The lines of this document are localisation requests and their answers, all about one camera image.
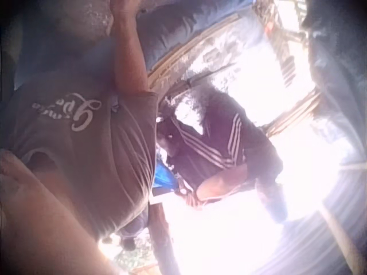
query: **wooden beam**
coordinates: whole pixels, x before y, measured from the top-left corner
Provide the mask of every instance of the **wooden beam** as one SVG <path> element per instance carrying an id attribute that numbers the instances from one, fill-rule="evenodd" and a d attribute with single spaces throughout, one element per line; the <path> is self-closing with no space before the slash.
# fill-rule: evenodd
<path id="1" fill-rule="evenodd" d="M 181 275 L 173 253 L 163 204 L 149 205 L 149 234 L 162 275 Z"/>
<path id="2" fill-rule="evenodd" d="M 325 219 L 353 275 L 367 274 L 366 259 L 359 253 L 337 219 L 335 219 L 324 205 L 320 206 L 319 212 Z"/>

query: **hair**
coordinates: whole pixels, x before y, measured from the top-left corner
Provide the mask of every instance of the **hair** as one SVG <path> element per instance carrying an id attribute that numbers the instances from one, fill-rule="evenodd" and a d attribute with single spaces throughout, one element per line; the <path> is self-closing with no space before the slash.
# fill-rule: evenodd
<path id="1" fill-rule="evenodd" d="M 221 98 L 227 94 L 221 92 L 212 83 L 206 82 L 192 88 L 188 93 L 184 93 L 174 100 L 174 108 L 185 102 L 190 105 L 191 110 L 198 114 L 200 124 L 203 124 L 205 116 L 208 113 L 209 105 L 216 105 Z"/>

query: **man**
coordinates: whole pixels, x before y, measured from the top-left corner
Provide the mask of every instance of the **man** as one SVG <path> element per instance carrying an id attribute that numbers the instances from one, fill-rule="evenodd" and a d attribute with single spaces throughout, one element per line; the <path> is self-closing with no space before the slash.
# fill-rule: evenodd
<path id="1" fill-rule="evenodd" d="M 167 163 L 189 185 L 186 202 L 197 207 L 256 186 L 273 219 L 283 221 L 287 211 L 275 182 L 283 163 L 266 135 L 234 99 L 214 89 L 203 117 L 202 135 L 174 116 L 157 125 Z"/>
<path id="2" fill-rule="evenodd" d="M 1 189 L 10 190 L 1 193 L 1 255 L 12 274 L 111 274 L 96 268 L 91 240 L 119 230 L 148 203 L 157 95 L 136 32 L 139 3 L 111 1 L 113 88 L 77 62 L 24 84 L 0 115 Z M 75 227 L 83 237 L 73 244 Z M 81 272 L 84 265 L 93 268 Z"/>

